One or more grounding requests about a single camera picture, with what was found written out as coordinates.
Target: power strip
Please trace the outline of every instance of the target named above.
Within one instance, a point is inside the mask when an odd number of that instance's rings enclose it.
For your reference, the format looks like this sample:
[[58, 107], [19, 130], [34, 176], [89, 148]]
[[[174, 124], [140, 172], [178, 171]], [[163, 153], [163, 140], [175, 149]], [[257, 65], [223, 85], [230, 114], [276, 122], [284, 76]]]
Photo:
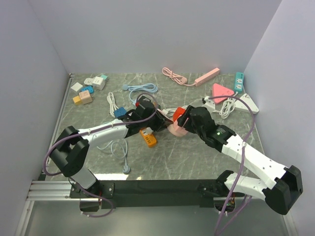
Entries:
[[217, 75], [219, 75], [220, 73], [220, 69], [219, 68], [215, 68], [212, 71], [208, 72], [207, 74], [199, 77], [198, 79], [195, 79], [195, 86], [198, 87], [200, 85], [202, 85], [203, 83], [207, 82], [208, 80], [216, 77]]
[[243, 91], [243, 83], [244, 83], [244, 74], [241, 72], [236, 72], [234, 91], [238, 92], [238, 93], [242, 92]]
[[[247, 103], [247, 105], [251, 108], [252, 112], [254, 114], [257, 114], [259, 112], [259, 109], [258, 107], [256, 106], [256, 104], [254, 103], [254, 101], [251, 99], [251, 97], [247, 94], [247, 93], [244, 93], [243, 96], [240, 97], [244, 102]], [[240, 101], [236, 101], [234, 103], [235, 105], [235, 110], [237, 111], [242, 111], [242, 112], [248, 112], [249, 113], [249, 110], [247, 109], [247, 107]]]

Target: pink cable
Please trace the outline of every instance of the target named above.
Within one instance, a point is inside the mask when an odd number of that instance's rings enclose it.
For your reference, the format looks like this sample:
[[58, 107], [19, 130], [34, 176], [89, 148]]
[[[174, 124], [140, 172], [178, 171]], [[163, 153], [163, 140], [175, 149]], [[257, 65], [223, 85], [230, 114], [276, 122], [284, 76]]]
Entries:
[[168, 69], [167, 67], [164, 67], [162, 69], [162, 73], [163, 73], [163, 75], [171, 78], [172, 81], [178, 83], [179, 85], [185, 85], [185, 86], [194, 86], [194, 85], [196, 85], [196, 83], [193, 83], [192, 85], [185, 84], [185, 83], [187, 83], [187, 78], [186, 77], [173, 73], [173, 71]]

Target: white power strip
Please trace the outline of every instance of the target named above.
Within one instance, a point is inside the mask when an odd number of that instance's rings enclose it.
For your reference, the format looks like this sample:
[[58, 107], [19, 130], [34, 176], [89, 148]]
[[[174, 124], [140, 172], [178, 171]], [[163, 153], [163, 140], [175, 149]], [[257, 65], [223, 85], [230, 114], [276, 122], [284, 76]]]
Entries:
[[[251, 99], [251, 97], [247, 94], [247, 93], [244, 93], [243, 96], [240, 97], [244, 102], [247, 103], [247, 105], [251, 108], [252, 112], [254, 114], [257, 114], [259, 112], [259, 109], [258, 107], [256, 106], [256, 104], [254, 103], [254, 101]], [[235, 110], [237, 111], [242, 111], [242, 112], [248, 112], [249, 113], [249, 110], [247, 109], [247, 107], [240, 101], [236, 101], [234, 103], [235, 105]]]

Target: pink power strip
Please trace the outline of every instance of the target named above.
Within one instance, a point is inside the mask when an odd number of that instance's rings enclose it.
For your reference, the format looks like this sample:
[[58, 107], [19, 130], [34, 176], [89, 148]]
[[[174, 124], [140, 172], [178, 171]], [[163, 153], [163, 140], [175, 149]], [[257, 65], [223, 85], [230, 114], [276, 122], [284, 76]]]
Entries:
[[207, 74], [199, 77], [198, 79], [195, 79], [195, 86], [198, 87], [202, 85], [203, 83], [207, 82], [208, 80], [214, 78], [215, 76], [219, 75], [220, 69], [215, 68], [212, 71], [208, 72]]
[[[232, 96], [233, 94], [234, 94], [233, 90], [230, 90], [229, 88], [226, 88], [222, 85], [213, 84], [213, 86], [212, 86], [212, 96], [213, 97], [223, 96], [223, 95]], [[215, 99], [213, 99], [213, 101], [215, 102], [215, 104], [219, 104], [220, 102], [223, 102], [226, 99], [227, 99], [227, 97], [215, 98]]]

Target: power plug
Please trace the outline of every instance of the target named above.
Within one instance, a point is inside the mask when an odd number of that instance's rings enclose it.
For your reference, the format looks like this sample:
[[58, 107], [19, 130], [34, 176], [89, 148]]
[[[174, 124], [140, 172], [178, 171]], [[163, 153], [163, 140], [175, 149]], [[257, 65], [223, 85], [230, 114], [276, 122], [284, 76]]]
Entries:
[[207, 108], [209, 113], [212, 113], [216, 110], [216, 104], [212, 99], [209, 99], [209, 96], [206, 96], [202, 99], [202, 107]]
[[[240, 99], [242, 99], [244, 102], [246, 102], [246, 104], [252, 110], [253, 114], [257, 114], [259, 112], [258, 107], [256, 106], [254, 101], [251, 99], [251, 97], [247, 93], [244, 93], [243, 96], [240, 97]], [[235, 105], [235, 110], [249, 113], [249, 110], [241, 101], [237, 100], [234, 103], [234, 105]]]
[[123, 173], [125, 175], [129, 174], [129, 172], [131, 171], [131, 168], [129, 167], [128, 164], [125, 164], [124, 167], [123, 167]]

